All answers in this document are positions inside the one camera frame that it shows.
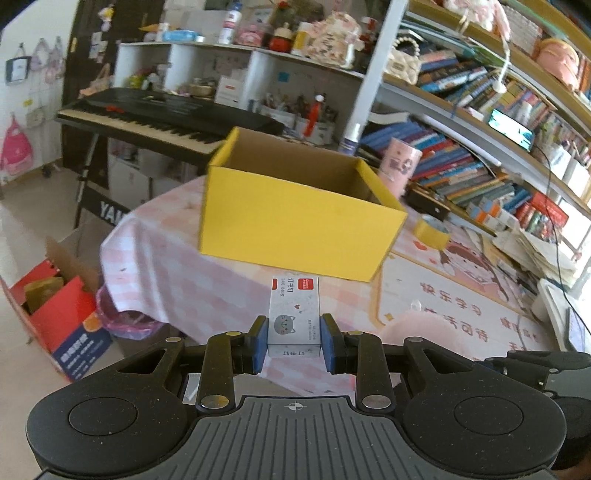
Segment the dark brown wooden box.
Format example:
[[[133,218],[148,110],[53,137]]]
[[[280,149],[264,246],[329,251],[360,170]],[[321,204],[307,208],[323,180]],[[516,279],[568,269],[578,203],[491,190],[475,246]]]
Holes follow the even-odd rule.
[[[438,199],[428,190],[416,185],[408,187],[405,193],[405,199],[407,205],[417,212],[431,215],[441,221],[445,221],[451,212],[443,200]]]

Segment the white quilted handbag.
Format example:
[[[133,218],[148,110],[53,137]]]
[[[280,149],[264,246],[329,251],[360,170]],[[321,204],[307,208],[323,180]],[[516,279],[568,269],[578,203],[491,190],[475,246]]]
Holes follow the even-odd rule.
[[[385,73],[410,85],[416,85],[421,67],[419,43],[411,36],[401,36],[394,40]]]

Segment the dark wooden door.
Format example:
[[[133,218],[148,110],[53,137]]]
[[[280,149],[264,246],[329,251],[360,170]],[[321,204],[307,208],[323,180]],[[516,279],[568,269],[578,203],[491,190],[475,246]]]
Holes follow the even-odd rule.
[[[104,66],[113,67],[118,46],[140,41],[142,29],[159,21],[163,7],[154,0],[80,1],[67,48],[62,103],[76,100]]]

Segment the row of leaning books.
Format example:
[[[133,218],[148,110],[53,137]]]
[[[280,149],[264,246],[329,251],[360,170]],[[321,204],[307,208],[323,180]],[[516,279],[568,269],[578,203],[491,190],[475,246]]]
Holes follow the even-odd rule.
[[[423,153],[402,198],[408,187],[422,187],[450,208],[448,218],[459,217],[492,235],[524,230],[543,241],[553,241],[566,227],[569,216],[550,196],[550,180],[535,187],[417,120],[370,125],[360,139],[359,155],[380,169],[391,138]]]

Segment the white spray bottle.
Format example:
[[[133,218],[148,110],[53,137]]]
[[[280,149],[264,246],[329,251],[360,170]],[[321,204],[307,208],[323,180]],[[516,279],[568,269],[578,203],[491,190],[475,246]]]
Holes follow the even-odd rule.
[[[341,141],[339,141],[338,152],[348,156],[356,156],[361,134],[363,133],[363,124],[356,122],[346,127]]]

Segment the yellow cardboard box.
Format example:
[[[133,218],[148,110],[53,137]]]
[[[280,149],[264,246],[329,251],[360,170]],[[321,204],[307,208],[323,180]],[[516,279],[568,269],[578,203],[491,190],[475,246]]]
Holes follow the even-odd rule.
[[[407,212],[360,158],[235,128],[207,166],[202,254],[368,282]]]

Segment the red cardboard box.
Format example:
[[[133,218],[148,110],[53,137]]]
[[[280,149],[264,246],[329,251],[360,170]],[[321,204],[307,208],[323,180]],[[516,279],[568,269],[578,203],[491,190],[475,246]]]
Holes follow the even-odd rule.
[[[29,336],[69,381],[83,378],[108,350],[111,336],[97,316],[96,267],[75,242],[45,240],[45,258],[3,292]]]

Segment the stack of papers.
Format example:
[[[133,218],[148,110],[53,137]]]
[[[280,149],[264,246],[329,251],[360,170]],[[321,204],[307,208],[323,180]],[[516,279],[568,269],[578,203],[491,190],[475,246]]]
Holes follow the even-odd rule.
[[[575,263],[555,243],[522,230],[506,230],[496,235],[493,245],[538,278],[553,280],[567,288],[576,282]]]

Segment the pink cartoon desk mat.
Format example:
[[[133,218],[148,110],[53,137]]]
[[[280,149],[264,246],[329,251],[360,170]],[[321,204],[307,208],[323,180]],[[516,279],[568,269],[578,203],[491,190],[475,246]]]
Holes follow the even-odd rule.
[[[100,248],[104,282],[120,311],[137,311],[205,342],[244,331],[270,306],[279,271],[205,256],[197,236],[204,180],[181,185],[127,214]],[[483,280],[461,230],[447,254],[405,228],[369,283],[324,277],[320,306],[342,330],[419,335],[473,360],[557,348],[554,332],[523,313],[501,274]]]

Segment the pink cartoon cylinder canister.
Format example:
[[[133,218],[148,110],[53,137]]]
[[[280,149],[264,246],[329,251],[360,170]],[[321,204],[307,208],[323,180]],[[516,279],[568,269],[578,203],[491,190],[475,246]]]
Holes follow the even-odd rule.
[[[380,165],[379,178],[397,199],[404,194],[422,155],[421,150],[402,140],[391,138]]]

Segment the black Yamaha keyboard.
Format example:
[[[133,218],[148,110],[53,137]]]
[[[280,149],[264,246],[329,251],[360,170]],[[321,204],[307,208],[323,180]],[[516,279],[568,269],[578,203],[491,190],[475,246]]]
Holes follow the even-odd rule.
[[[61,108],[56,120],[193,165],[206,164],[235,128],[280,136],[265,115],[167,93],[110,88]]]

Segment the white cubby shelf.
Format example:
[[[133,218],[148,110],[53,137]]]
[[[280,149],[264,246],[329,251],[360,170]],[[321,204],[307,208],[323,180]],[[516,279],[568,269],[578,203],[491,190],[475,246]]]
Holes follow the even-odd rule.
[[[198,84],[215,86],[211,99],[276,119],[304,137],[308,117],[324,101],[308,142],[339,143],[353,112],[363,74],[262,48],[197,42],[136,42],[118,47],[114,87],[151,85],[187,95]]]

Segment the yellow tape roll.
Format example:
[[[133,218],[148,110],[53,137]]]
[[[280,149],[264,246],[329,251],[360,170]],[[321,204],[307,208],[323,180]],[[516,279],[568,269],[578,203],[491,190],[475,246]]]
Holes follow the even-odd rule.
[[[431,215],[420,216],[413,234],[420,242],[436,250],[445,250],[451,239],[450,231],[445,224]]]

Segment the white staples box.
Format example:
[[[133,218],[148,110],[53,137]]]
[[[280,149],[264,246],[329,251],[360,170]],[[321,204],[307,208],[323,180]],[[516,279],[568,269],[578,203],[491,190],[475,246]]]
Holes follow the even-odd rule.
[[[320,283],[313,276],[273,277],[267,353],[271,358],[321,353]]]

